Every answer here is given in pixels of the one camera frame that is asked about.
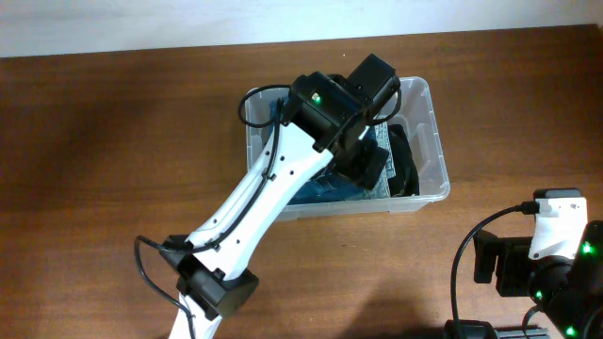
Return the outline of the light blue jeans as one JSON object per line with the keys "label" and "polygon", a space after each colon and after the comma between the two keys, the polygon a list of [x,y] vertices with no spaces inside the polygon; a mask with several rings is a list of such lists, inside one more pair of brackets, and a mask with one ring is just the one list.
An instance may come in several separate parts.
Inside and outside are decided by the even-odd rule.
{"label": "light blue jeans", "polygon": [[375,185],[366,190],[365,197],[369,200],[390,198],[392,193],[389,180],[394,178],[397,173],[387,123],[383,122],[370,127],[364,141],[370,146],[370,169],[376,170]]}

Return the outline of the dark blue jeans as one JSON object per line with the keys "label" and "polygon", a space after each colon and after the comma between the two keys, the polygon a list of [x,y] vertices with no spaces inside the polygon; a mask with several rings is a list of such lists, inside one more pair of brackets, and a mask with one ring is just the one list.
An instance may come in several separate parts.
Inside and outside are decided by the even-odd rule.
{"label": "dark blue jeans", "polygon": [[331,168],[327,167],[306,182],[288,202],[288,205],[365,201],[390,197],[386,169],[382,170],[377,184],[372,189],[365,189],[332,173]]}

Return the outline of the large black garment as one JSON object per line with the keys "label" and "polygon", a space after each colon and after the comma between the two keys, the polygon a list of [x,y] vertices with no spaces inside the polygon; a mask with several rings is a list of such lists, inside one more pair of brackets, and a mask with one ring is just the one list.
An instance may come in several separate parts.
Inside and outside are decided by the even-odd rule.
{"label": "large black garment", "polygon": [[420,193],[418,172],[408,138],[400,124],[390,124],[388,135],[396,175],[388,180],[392,197],[414,196]]}

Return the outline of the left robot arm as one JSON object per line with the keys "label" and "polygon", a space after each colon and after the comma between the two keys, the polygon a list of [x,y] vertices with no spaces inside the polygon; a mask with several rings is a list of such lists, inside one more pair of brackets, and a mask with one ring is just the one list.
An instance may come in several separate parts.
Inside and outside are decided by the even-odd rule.
{"label": "left robot arm", "polygon": [[388,153],[367,139],[399,93],[394,68],[369,55],[347,77],[299,76],[278,100],[262,154],[220,209],[189,235],[171,235],[160,254],[178,275],[172,338],[211,338],[251,296],[248,269],[269,226],[325,168],[363,189],[379,181]]}

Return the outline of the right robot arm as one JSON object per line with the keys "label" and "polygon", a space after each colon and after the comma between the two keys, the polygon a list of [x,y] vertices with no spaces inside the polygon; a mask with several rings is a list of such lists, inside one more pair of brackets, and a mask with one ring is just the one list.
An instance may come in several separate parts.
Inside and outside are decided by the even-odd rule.
{"label": "right robot arm", "polygon": [[529,237],[473,236],[474,281],[490,283],[503,298],[529,297],[565,338],[602,337],[602,222],[589,222],[576,255],[530,259]]}

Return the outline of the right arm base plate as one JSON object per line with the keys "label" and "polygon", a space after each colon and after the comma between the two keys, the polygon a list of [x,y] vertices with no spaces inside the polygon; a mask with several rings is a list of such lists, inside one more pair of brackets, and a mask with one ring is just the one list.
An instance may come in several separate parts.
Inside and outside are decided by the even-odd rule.
{"label": "right arm base plate", "polygon": [[462,320],[461,330],[466,339],[550,339],[547,328],[528,326],[525,331],[520,326],[495,328],[492,324],[479,320]]}

